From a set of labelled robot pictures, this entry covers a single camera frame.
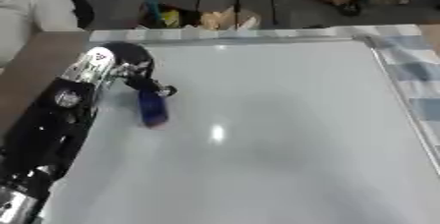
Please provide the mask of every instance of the checkered tablecloth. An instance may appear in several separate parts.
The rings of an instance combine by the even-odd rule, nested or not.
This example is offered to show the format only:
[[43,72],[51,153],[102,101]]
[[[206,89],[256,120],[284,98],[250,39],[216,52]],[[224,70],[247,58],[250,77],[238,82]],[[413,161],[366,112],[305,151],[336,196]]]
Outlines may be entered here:
[[388,71],[398,81],[429,142],[440,154],[440,58],[413,25],[335,27],[289,30],[207,31],[198,28],[167,30],[101,30],[88,47],[124,40],[134,43],[198,38],[369,35],[384,56]]

